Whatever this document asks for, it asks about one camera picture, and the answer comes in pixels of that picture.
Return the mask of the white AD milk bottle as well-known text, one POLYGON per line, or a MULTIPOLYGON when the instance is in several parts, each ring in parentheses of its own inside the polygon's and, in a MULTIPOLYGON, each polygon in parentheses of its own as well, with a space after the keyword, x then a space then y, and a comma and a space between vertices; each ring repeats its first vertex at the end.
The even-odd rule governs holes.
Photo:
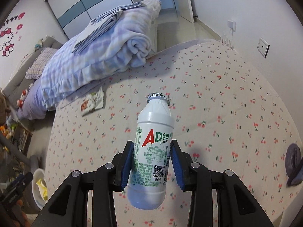
POLYGON ((137 119, 127 195, 131 205, 154 210, 165 199, 170 147, 174 131, 170 98, 154 92, 137 119))

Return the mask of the yellow snack wrapper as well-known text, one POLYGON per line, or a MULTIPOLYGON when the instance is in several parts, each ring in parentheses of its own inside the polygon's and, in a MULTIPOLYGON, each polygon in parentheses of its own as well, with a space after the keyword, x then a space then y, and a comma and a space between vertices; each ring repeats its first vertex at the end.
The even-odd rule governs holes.
POLYGON ((46 182, 44 179, 40 178, 37 182, 36 185, 38 186, 38 190, 40 193, 41 198, 46 202, 48 200, 48 191, 46 187, 46 182))

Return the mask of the white plastic trash basin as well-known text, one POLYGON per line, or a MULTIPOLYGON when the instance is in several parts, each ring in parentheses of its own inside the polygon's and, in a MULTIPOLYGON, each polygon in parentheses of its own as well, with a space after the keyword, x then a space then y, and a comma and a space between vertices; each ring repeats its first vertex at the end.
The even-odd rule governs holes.
POLYGON ((48 201, 48 189, 45 180, 45 171, 36 169, 32 180, 32 195, 38 208, 41 210, 48 201))

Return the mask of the grey chair stand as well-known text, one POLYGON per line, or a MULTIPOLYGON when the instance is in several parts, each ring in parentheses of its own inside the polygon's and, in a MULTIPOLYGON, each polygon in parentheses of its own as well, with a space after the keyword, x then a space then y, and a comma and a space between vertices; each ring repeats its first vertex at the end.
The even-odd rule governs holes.
POLYGON ((30 158, 27 158, 26 155, 21 153, 16 146, 14 146, 4 135, 1 134, 1 145, 7 147, 9 151, 23 162, 30 171, 35 171, 39 168, 39 160, 36 155, 31 155, 30 158))

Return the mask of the wooden toy shelf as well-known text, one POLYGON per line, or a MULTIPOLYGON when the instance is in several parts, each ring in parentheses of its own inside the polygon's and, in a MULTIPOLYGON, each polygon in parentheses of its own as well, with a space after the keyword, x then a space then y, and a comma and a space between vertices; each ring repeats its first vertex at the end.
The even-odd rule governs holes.
POLYGON ((1 126, 1 135, 15 145, 20 152, 27 155, 32 133, 28 131, 22 124, 15 123, 11 126, 3 124, 1 126))

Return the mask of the cherry print mattress cover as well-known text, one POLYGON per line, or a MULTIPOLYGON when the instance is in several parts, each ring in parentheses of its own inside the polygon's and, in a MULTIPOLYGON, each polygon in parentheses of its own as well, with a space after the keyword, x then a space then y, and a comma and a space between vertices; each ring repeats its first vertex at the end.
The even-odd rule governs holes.
POLYGON ((97 87, 102 109, 81 115, 85 89, 57 107, 46 160, 49 195, 71 171, 112 161, 135 138, 152 92, 170 97, 181 150, 210 170, 233 170, 272 221, 299 193, 300 186, 286 186, 287 148, 301 145, 290 113, 257 69, 220 42, 176 45, 97 87))

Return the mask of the flat printed snack wrapper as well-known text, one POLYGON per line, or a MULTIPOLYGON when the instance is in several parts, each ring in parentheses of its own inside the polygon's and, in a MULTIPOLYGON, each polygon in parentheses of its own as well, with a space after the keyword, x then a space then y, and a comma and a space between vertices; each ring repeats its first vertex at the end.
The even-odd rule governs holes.
POLYGON ((102 87, 97 91, 86 95, 80 106, 81 116, 88 115, 96 110, 102 109, 104 106, 104 92, 102 87))

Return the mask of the brown fluffy garment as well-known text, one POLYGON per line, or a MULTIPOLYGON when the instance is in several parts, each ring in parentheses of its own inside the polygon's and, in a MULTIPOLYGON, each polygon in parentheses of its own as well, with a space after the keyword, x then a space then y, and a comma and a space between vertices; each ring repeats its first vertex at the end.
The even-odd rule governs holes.
POLYGON ((6 103, 6 99, 2 93, 0 93, 0 125, 6 123, 7 115, 10 114, 11 110, 6 103))

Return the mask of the purple bed sheet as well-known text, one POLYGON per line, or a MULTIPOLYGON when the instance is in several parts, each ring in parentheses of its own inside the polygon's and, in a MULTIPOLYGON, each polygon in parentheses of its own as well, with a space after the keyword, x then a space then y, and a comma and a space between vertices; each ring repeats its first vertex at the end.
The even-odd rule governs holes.
POLYGON ((55 107, 47 109, 42 103, 41 79, 37 79, 31 86, 22 108, 18 109, 19 120, 44 119, 47 112, 55 111, 55 107))

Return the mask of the hello kitty plush toy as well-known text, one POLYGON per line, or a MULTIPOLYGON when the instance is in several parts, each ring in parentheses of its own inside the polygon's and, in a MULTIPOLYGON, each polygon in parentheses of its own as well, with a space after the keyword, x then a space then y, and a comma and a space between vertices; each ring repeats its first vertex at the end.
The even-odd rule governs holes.
POLYGON ((25 89, 25 90, 21 93, 21 96, 20 96, 20 98, 17 100, 17 103, 16 103, 18 108, 22 108, 22 106, 23 106, 23 104, 24 104, 24 101, 25 101, 25 99, 26 99, 28 93, 29 93, 29 90, 28 90, 28 89, 25 89))

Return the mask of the grey headboard cushion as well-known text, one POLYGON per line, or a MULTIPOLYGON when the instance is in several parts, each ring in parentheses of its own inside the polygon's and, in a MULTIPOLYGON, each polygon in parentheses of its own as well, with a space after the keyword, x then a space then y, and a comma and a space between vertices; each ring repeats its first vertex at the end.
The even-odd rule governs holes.
POLYGON ((15 109, 17 108, 17 100, 20 98, 24 89, 27 89, 31 83, 34 83, 33 79, 26 79, 25 75, 28 69, 33 65, 36 58, 38 58, 44 48, 48 47, 58 50, 62 45, 62 43, 58 42, 54 38, 47 37, 43 42, 42 48, 31 53, 25 58, 15 75, 13 75, 12 79, 3 89, 3 95, 15 109))

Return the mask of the grey slipper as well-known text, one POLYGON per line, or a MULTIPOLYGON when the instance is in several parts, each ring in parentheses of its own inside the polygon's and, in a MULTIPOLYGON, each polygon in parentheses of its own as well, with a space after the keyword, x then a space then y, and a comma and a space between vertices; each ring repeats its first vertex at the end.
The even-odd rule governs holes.
POLYGON ((287 187, 302 183, 302 155, 297 144, 290 144, 285 158, 285 168, 288 176, 287 187))

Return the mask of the blue plaid ruffled blanket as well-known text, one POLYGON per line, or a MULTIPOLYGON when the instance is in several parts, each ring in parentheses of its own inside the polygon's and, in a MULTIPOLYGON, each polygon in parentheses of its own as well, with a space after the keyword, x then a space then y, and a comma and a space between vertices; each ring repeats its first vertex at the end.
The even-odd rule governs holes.
POLYGON ((148 34, 161 10, 159 0, 143 0, 122 8, 113 26, 83 48, 80 36, 65 43, 47 63, 40 77, 41 105, 52 110, 57 103, 95 80, 143 66, 152 49, 148 34))

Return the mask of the plaid pillow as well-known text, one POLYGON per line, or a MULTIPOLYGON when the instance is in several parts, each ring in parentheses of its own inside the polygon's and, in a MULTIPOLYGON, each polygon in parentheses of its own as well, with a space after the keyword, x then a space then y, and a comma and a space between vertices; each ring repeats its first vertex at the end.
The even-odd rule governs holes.
POLYGON ((40 55, 34 60, 32 66, 27 70, 25 78, 28 80, 39 79, 57 49, 44 47, 40 55))

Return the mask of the folded striped sheet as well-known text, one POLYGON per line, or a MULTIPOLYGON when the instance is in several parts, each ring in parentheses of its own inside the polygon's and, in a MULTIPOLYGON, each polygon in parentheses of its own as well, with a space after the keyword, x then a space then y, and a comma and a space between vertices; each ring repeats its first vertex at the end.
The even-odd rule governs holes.
POLYGON ((103 35, 119 20, 125 10, 146 6, 142 2, 135 2, 128 5, 119 5, 98 17, 92 19, 88 26, 78 35, 73 46, 72 53, 79 54, 87 48, 96 38, 103 35))

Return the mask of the white wall switch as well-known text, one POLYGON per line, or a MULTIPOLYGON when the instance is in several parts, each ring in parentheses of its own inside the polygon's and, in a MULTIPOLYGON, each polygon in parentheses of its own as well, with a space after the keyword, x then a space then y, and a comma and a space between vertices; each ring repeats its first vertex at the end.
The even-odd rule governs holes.
POLYGON ((259 42, 258 42, 257 49, 258 49, 259 53, 260 53, 264 58, 267 57, 269 48, 270 48, 270 44, 269 44, 265 39, 263 39, 262 37, 260 37, 260 38, 259 38, 259 42))

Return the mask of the white wall plug charger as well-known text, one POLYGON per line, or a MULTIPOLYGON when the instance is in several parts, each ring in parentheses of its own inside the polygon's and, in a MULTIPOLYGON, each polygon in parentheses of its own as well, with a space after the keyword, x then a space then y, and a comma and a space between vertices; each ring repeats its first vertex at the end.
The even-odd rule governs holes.
POLYGON ((227 26, 230 28, 231 34, 234 35, 234 33, 236 32, 236 22, 233 20, 228 20, 227 26))

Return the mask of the hello kitty wall sticker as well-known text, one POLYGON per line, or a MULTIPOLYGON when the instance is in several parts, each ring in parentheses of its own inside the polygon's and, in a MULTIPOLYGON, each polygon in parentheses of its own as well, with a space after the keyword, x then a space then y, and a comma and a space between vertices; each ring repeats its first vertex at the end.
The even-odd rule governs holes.
POLYGON ((20 31, 24 27, 26 12, 8 17, 1 26, 1 56, 8 58, 14 51, 17 41, 21 39, 20 31))

